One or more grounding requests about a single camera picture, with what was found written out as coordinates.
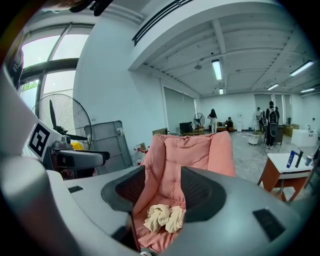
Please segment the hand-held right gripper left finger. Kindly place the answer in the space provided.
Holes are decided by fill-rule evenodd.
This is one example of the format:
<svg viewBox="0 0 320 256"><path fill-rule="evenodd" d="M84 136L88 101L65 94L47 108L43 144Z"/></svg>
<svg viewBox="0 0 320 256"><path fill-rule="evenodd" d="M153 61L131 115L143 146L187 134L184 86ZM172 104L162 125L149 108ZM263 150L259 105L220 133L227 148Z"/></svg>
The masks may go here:
<svg viewBox="0 0 320 256"><path fill-rule="evenodd" d="M116 192L131 180L144 181L143 167L66 180L47 171L57 209L80 252L140 252L133 204Z"/></svg>

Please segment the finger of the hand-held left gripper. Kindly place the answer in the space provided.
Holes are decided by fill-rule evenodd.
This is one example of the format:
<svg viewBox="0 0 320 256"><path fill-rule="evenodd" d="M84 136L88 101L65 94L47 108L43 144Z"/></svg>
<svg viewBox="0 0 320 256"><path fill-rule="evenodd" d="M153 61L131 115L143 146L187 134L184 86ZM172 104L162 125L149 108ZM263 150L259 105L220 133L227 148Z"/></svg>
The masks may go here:
<svg viewBox="0 0 320 256"><path fill-rule="evenodd" d="M49 169L92 169L110 159L108 151L49 149Z"/></svg>

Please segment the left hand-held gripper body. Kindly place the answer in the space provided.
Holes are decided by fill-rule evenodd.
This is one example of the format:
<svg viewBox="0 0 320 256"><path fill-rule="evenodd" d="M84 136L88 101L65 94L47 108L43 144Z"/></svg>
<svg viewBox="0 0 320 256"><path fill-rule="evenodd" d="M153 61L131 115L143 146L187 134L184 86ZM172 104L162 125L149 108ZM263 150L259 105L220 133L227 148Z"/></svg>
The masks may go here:
<svg viewBox="0 0 320 256"><path fill-rule="evenodd" d="M45 125L41 120L37 120L30 134L28 149L41 162L44 162L45 155L49 148L58 150L71 150L71 139L67 135L61 135L56 130Z"/></svg>

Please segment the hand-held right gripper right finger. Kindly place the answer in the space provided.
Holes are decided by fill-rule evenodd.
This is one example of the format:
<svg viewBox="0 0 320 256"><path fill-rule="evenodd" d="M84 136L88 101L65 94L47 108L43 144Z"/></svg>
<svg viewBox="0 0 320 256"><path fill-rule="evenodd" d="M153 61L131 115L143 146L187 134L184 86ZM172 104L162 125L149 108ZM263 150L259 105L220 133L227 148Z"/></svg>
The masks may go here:
<svg viewBox="0 0 320 256"><path fill-rule="evenodd" d="M186 214L166 256L279 256L310 216L244 179L183 166Z"/></svg>

